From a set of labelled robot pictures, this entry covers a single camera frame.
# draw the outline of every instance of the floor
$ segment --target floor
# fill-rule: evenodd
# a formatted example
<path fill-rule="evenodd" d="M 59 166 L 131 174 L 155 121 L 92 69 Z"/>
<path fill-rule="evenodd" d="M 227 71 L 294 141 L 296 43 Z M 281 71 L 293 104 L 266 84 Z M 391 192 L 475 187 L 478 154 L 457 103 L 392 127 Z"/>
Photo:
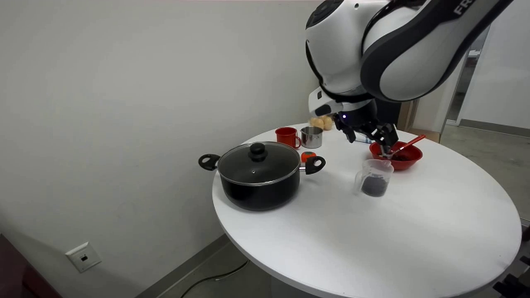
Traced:
<path fill-rule="evenodd" d="M 530 137 L 473 127 L 445 126 L 442 144 L 472 159 L 488 170 L 510 194 L 521 217 L 530 220 L 530 185 L 525 172 L 530 170 Z M 182 293 L 203 276 L 218 275 L 237 268 L 246 258 L 232 245 L 220 248 L 198 268 L 190 271 L 160 298 L 180 298 Z M 511 266 L 510 271 L 521 275 L 525 266 Z M 298 291 L 276 278 L 266 275 L 251 262 L 241 270 L 218 280 L 205 281 L 185 295 L 185 298 L 314 298 Z M 460 298 L 498 298 L 495 291 L 483 286 Z"/>

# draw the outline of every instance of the white round table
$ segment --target white round table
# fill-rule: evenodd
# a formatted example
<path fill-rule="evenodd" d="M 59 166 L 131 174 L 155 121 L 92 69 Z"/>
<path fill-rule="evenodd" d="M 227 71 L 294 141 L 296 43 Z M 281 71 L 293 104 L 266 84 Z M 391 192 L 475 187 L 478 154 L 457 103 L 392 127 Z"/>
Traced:
<path fill-rule="evenodd" d="M 402 141 L 414 136 L 399 132 Z M 273 131 L 251 141 L 273 141 Z M 506 192 L 477 164 L 420 141 L 424 157 L 396 172 L 384 197 L 352 195 L 367 144 L 324 132 L 323 172 L 301 175 L 296 197 L 248 212 L 213 175 L 213 207 L 232 242 L 273 276 L 316 296 L 455 296 L 497 278 L 513 262 L 520 218 Z"/>

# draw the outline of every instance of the wall socket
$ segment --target wall socket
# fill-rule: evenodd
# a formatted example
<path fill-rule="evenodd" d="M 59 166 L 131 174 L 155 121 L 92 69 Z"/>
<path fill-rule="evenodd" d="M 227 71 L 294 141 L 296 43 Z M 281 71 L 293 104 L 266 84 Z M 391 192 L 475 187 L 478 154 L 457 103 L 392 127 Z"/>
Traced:
<path fill-rule="evenodd" d="M 87 242 L 66 252 L 66 258 L 76 266 L 79 273 L 101 263 L 96 250 Z"/>

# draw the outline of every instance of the cable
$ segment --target cable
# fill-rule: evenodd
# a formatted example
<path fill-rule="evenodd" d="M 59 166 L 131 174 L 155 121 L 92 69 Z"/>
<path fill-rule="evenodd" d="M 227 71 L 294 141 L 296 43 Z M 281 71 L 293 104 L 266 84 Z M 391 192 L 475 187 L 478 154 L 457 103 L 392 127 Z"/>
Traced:
<path fill-rule="evenodd" d="M 207 276 L 207 278 L 197 280 L 193 285 L 190 285 L 190 286 L 180 295 L 180 298 L 184 298 L 184 296 L 185 296 L 190 290 L 193 290 L 198 283 L 203 283 L 203 281 L 208 281 L 208 280 L 215 280 L 215 278 L 228 276 L 228 275 L 241 270 L 241 268 L 246 266 L 246 265 L 248 265 L 248 262 L 238 265 L 235 270 L 230 270 L 230 271 L 227 271 L 227 273 L 220 273 L 220 275 L 213 275 L 213 276 Z"/>

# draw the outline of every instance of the pot handle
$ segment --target pot handle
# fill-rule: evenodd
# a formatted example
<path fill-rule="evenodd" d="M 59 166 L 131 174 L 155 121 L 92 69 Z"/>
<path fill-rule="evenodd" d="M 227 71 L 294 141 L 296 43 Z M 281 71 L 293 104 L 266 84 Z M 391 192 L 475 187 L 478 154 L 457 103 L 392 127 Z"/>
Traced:
<path fill-rule="evenodd" d="M 198 159 L 198 166 L 200 166 L 202 169 L 205 169 L 205 170 L 215 170 L 218 159 L 220 159 L 220 157 L 215 156 L 215 154 L 203 154 L 203 156 L 200 156 L 200 159 Z"/>
<path fill-rule="evenodd" d="M 326 159 L 321 156 L 316 156 L 304 162 L 304 174 L 311 175 L 314 172 L 319 172 L 321 169 L 324 169 L 324 166 L 326 166 Z"/>

